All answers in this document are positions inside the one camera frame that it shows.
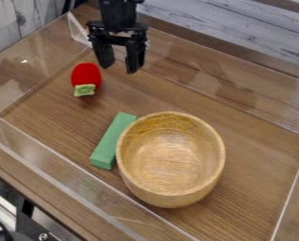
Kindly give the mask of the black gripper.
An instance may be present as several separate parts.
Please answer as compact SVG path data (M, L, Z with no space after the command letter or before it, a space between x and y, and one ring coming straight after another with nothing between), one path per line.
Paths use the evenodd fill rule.
M135 73L145 64L149 46L149 26L135 23L129 27L110 28L102 21L88 21L88 41L92 44L100 67L108 69L115 64L114 45L126 46L127 73Z

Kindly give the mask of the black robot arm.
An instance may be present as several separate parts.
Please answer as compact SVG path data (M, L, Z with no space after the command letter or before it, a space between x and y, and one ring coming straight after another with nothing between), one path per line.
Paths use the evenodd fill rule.
M127 73L135 73L145 64L149 26L138 22L138 4L145 0L98 0L100 20L88 21L88 41L100 67L108 69L117 62L114 46L126 47Z

